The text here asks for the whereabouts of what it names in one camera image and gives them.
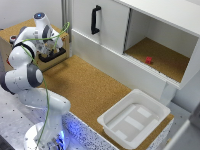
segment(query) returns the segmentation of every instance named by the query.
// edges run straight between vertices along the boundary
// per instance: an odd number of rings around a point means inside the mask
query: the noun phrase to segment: cable
[[[33,41],[33,40],[50,40],[50,39],[53,39],[53,38],[57,37],[56,42],[55,42],[54,47],[53,47],[55,49],[55,47],[57,45],[58,38],[60,37],[60,35],[62,35],[64,32],[66,32],[66,30],[69,28],[69,25],[70,25],[70,23],[67,22],[63,26],[62,30],[60,31],[60,33],[57,36],[54,36],[54,37],[51,37],[51,38],[43,38],[43,39],[26,39],[26,40],[22,41],[22,43],[24,43],[25,41]],[[23,46],[21,46],[21,47],[24,49],[24,51],[26,52],[26,54],[33,60],[33,62],[35,63],[35,65],[39,68],[39,66],[37,65],[35,59],[31,56],[31,54]],[[48,93],[48,89],[47,89],[47,84],[46,84],[45,78],[43,79],[43,82],[44,82],[45,89],[46,89],[46,94],[47,94],[47,114],[46,114],[46,118],[45,118],[44,126],[42,128],[41,135],[40,135],[40,137],[38,139],[37,146],[36,146],[35,149],[38,148],[38,145],[39,145],[40,140],[42,138],[42,135],[43,135],[43,132],[44,132],[44,128],[46,126],[47,118],[48,118],[48,115],[49,115],[49,93]]]

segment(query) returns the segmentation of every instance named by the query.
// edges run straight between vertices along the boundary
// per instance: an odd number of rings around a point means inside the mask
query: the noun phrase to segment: white robotic arm
[[[35,58],[37,51],[43,54],[49,54],[51,49],[45,45],[54,45],[57,42],[56,47],[61,48],[63,43],[60,38],[55,37],[59,33],[51,27],[44,13],[35,14],[34,20],[36,27],[23,27],[20,30],[8,59],[14,70],[6,72],[1,76],[1,86],[11,94],[18,94],[20,101],[26,106],[47,108],[46,90],[36,88],[42,84],[43,75],[40,69],[32,63],[32,58]],[[51,91],[48,91],[48,95],[49,116],[37,150],[64,150],[66,149],[64,139],[59,139],[59,141],[63,141],[61,145],[55,144],[55,141],[63,130],[62,115],[69,112],[70,102],[66,98]],[[36,141],[39,139],[41,132],[42,129],[37,132],[37,135],[33,139],[35,141],[30,142],[34,144],[28,145],[29,149],[36,150]]]

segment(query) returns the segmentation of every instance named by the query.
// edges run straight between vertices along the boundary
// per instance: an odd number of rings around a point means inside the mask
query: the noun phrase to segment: brown box
[[[20,29],[24,26],[35,27],[35,22],[33,19],[30,19],[30,20],[27,20],[25,22],[19,23],[15,26],[12,26],[5,30],[0,31],[0,52],[1,52],[1,57],[2,57],[3,63],[4,63],[5,71],[10,71],[13,69],[7,63],[7,58],[10,55],[10,52],[12,51],[12,45],[9,43],[10,36],[18,35]],[[52,27],[57,32],[60,32],[59,28],[55,27],[54,25],[52,25]],[[63,41],[63,48],[66,50],[66,53],[64,53],[63,55],[61,55],[47,63],[44,63],[40,59],[38,59],[39,53],[37,53],[35,60],[38,64],[40,70],[45,71],[69,57],[69,35],[67,33],[63,33],[60,37]]]

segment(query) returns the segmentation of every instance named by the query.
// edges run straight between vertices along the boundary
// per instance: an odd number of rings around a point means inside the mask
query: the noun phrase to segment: door handle
[[[96,8],[94,8],[92,10],[92,24],[91,24],[91,31],[92,31],[92,34],[96,34],[98,33],[100,30],[96,28],[96,12],[101,10],[101,7],[96,5]]]

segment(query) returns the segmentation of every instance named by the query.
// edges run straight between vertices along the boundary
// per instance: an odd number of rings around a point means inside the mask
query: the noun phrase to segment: cork surface
[[[119,149],[123,149],[104,133],[97,118],[131,92],[131,89],[77,56],[47,70],[44,77],[49,90],[71,102],[72,113]],[[172,119],[173,116],[169,115],[137,150],[147,148]]]
[[[12,35],[18,35],[19,34],[19,31],[22,27],[24,26],[27,26],[27,27],[35,27],[35,22],[34,22],[34,19],[30,19],[30,20],[27,20],[27,21],[24,21],[24,22],[21,22],[17,25],[14,25],[12,27],[9,27],[9,28],[6,28],[5,30],[1,30],[0,31],[0,37],[2,37],[5,41],[7,41],[9,43],[9,40],[10,40],[10,36]],[[56,26],[54,25],[51,25],[52,28],[54,30],[56,30],[57,32],[60,32],[60,29],[57,28]],[[63,33],[60,37],[64,37],[64,36],[67,36],[68,34],[67,33]]]
[[[168,77],[181,82],[190,59],[149,38],[145,38],[127,51],[126,54],[145,63],[146,57],[152,57],[147,64]]]

